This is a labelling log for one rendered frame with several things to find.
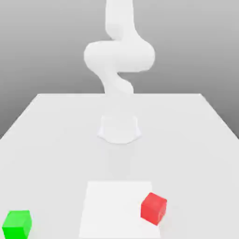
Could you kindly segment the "small green cube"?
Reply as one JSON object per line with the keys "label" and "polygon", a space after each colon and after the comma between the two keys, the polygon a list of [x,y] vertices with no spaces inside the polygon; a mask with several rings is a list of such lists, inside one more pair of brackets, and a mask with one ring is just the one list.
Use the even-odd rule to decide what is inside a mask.
{"label": "small green cube", "polygon": [[32,227],[29,210],[9,211],[2,225],[5,239],[28,239]]}

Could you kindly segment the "small red cube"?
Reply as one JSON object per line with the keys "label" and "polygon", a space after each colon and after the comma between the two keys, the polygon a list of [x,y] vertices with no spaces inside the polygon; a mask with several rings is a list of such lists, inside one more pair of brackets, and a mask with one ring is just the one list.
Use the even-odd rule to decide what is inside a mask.
{"label": "small red cube", "polygon": [[150,192],[141,203],[141,218],[158,225],[166,213],[167,199]]}

